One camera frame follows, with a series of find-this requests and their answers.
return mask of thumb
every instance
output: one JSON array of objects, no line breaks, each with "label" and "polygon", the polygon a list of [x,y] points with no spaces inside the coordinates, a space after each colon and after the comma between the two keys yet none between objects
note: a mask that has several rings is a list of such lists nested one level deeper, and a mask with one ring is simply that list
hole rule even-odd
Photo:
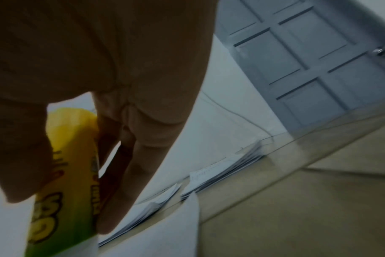
[{"label": "thumb", "polygon": [[35,194],[52,167],[47,106],[0,98],[0,187],[8,202]]}]

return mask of green and yellow packaging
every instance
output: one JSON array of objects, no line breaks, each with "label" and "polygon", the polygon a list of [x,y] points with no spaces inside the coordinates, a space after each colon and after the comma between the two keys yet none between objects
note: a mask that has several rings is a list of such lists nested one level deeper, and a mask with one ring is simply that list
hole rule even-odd
[{"label": "green and yellow packaging", "polygon": [[96,115],[62,108],[49,113],[53,171],[36,195],[25,257],[96,256],[99,214]]}]

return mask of wire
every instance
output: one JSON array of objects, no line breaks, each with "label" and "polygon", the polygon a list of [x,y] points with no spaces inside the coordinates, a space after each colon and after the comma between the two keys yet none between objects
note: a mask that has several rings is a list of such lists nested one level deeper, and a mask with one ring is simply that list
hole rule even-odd
[{"label": "wire", "polygon": [[261,126],[257,125],[256,123],[252,122],[251,120],[245,118],[244,116],[240,115],[239,113],[235,113],[234,111],[231,111],[229,110],[228,108],[226,108],[225,106],[221,105],[220,103],[218,103],[217,101],[215,101],[213,98],[211,98],[207,93],[205,93],[203,90],[201,90],[201,92],[206,96],[208,97],[213,103],[215,103],[216,105],[218,105],[219,107],[221,107],[222,109],[224,109],[225,111],[227,112],[230,112],[238,117],[241,117],[242,119],[244,119],[245,121],[249,122],[250,124],[252,124],[253,126],[261,129],[263,132],[265,132],[266,134],[268,134],[271,138],[273,138],[272,134],[270,134],[267,130],[265,130],[264,128],[262,128]]}]

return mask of hand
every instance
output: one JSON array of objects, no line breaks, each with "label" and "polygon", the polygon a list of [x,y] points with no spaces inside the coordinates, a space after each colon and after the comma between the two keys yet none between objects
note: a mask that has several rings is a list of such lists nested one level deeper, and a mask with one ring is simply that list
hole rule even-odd
[{"label": "hand", "polygon": [[181,132],[209,58],[216,0],[0,1],[0,186],[9,202],[51,171],[47,105],[91,91],[103,163],[99,233],[135,202]]}]

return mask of gray door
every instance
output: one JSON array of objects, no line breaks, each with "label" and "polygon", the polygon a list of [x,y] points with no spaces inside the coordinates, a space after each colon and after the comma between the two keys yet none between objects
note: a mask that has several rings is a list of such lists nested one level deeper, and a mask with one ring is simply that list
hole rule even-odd
[{"label": "gray door", "polygon": [[385,98],[382,42],[323,0],[221,0],[216,35],[288,130]]}]

